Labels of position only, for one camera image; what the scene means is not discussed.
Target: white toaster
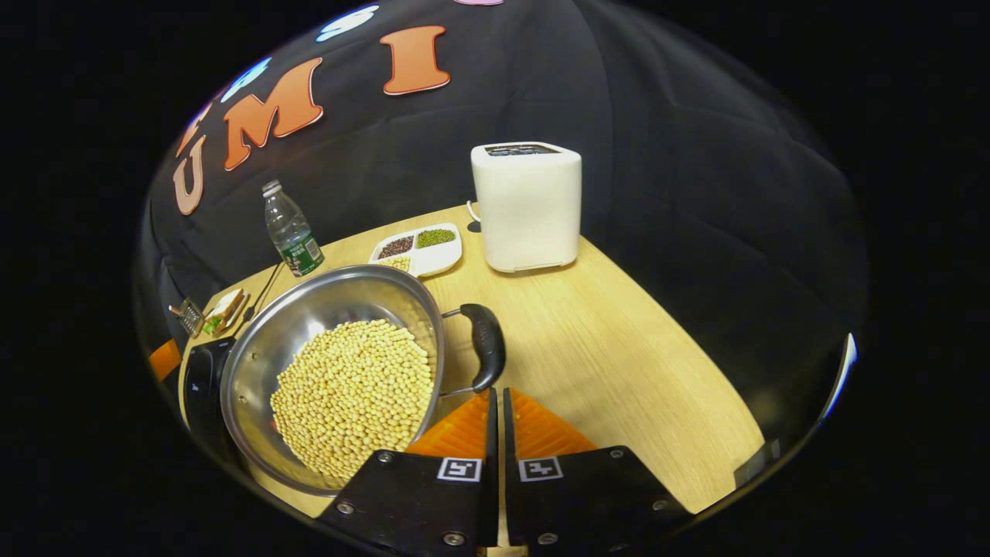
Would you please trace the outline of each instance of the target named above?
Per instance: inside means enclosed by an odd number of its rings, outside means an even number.
[[[471,150],[485,260],[496,271],[567,265],[577,258],[581,156],[535,141]]]

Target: green bottle label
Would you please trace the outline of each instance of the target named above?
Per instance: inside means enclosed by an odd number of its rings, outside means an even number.
[[[323,252],[313,239],[313,235],[308,234],[299,242],[282,250],[282,259],[292,270],[293,275],[301,277],[320,266],[323,262]]]

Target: white divided tray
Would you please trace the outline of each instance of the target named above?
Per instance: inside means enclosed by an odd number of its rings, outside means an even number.
[[[428,246],[426,248],[417,248],[416,242],[420,239],[420,232],[425,232],[427,230],[449,230],[450,232],[453,232],[453,240],[443,242],[442,244]],[[408,252],[403,252],[385,259],[378,259],[378,254],[381,253],[381,250],[385,246],[396,240],[406,238],[407,236],[413,237],[413,247]],[[455,225],[445,222],[442,224],[435,224],[433,226],[417,228],[416,230],[410,230],[408,232],[403,232],[402,234],[396,234],[395,236],[385,238],[381,242],[378,242],[378,245],[374,247],[374,250],[371,252],[371,259],[369,259],[368,262],[370,264],[377,264],[396,258],[408,257],[410,275],[413,277],[429,277],[430,275],[443,273],[447,269],[453,267],[453,264],[457,263],[457,260],[460,259],[461,253],[460,232],[457,231],[457,227]]]

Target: plastic water bottle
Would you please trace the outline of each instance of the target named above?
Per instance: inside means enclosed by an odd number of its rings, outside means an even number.
[[[319,267],[324,259],[323,252],[313,239],[299,205],[282,192],[282,184],[278,180],[265,184],[261,195],[264,197],[264,222],[268,227],[268,236],[292,274],[301,277]]]

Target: grater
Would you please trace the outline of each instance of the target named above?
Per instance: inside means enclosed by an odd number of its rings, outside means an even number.
[[[191,299],[182,300],[182,305],[178,309],[169,305],[168,310],[175,314],[182,328],[189,333],[190,338],[199,336],[199,331],[203,328],[203,312],[196,307]]]

